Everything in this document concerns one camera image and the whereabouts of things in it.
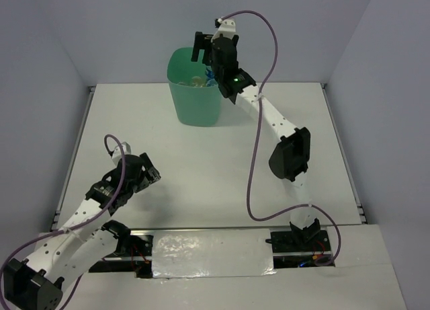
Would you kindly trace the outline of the small bottle blue cap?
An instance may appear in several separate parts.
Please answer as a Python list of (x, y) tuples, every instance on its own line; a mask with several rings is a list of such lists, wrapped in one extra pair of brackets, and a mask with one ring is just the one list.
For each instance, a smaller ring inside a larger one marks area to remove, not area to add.
[(212, 69), (207, 66), (205, 70), (205, 76), (206, 76), (206, 87), (215, 87), (218, 85), (217, 81), (215, 80), (214, 72)]

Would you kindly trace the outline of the small bottle yellow cap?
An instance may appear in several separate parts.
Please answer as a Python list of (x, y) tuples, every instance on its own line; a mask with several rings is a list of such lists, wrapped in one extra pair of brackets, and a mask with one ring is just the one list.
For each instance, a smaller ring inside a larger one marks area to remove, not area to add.
[(200, 76), (194, 76), (189, 81), (190, 87), (205, 87), (206, 86), (206, 80)]

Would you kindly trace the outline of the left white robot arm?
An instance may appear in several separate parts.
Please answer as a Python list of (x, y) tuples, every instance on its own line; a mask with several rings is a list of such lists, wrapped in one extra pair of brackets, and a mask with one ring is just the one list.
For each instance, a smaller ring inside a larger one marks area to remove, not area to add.
[(102, 258), (152, 254), (152, 237), (135, 236), (112, 217), (161, 175), (146, 153), (127, 154), (116, 161), (116, 168), (90, 187), (60, 235), (45, 238), (22, 261), (7, 261), (3, 272), (6, 300), (20, 309), (56, 309), (67, 288)]

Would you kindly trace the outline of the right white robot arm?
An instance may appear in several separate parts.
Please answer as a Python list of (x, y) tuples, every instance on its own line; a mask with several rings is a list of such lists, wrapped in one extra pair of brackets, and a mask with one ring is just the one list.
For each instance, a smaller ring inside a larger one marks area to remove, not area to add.
[(297, 249), (307, 250), (320, 232), (319, 220), (313, 215), (306, 189), (306, 172), (310, 160), (310, 131), (289, 122), (270, 101), (259, 93), (255, 80), (237, 61), (239, 37), (214, 36), (196, 32), (191, 61), (210, 65), (222, 96), (257, 119), (257, 126), (270, 127), (275, 147), (268, 164), (272, 174), (283, 181), (286, 192), (297, 202), (288, 208), (291, 238)]

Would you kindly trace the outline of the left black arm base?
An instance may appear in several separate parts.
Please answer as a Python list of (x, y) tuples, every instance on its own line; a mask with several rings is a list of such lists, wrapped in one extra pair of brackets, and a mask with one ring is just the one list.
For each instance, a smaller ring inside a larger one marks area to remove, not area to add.
[(135, 278), (153, 278), (153, 235), (133, 235), (127, 251), (109, 254), (92, 265), (89, 273), (129, 273)]

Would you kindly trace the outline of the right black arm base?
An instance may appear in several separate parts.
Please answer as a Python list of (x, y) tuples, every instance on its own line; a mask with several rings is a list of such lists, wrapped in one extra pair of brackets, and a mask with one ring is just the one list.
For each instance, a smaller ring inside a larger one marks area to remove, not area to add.
[(275, 269), (316, 267), (316, 261), (326, 262), (332, 254), (326, 230), (302, 245), (294, 242), (291, 231), (272, 231), (265, 242), (271, 246)]

